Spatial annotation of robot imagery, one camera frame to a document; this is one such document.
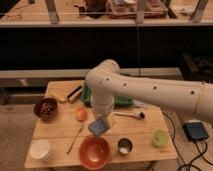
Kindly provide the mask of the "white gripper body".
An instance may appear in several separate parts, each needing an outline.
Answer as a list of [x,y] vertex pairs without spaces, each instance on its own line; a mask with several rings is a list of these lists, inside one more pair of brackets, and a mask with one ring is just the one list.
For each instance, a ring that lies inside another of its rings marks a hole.
[[114,109],[113,105],[109,106],[95,106],[93,108],[93,114],[95,119],[107,117]]

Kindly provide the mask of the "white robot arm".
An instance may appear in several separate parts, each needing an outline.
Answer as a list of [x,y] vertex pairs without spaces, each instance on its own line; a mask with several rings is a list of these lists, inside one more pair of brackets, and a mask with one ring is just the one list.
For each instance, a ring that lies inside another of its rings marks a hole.
[[213,84],[196,81],[129,77],[119,74],[116,61],[108,59],[91,69],[85,78],[92,93],[91,106],[97,115],[109,115],[114,96],[189,114],[213,124]]

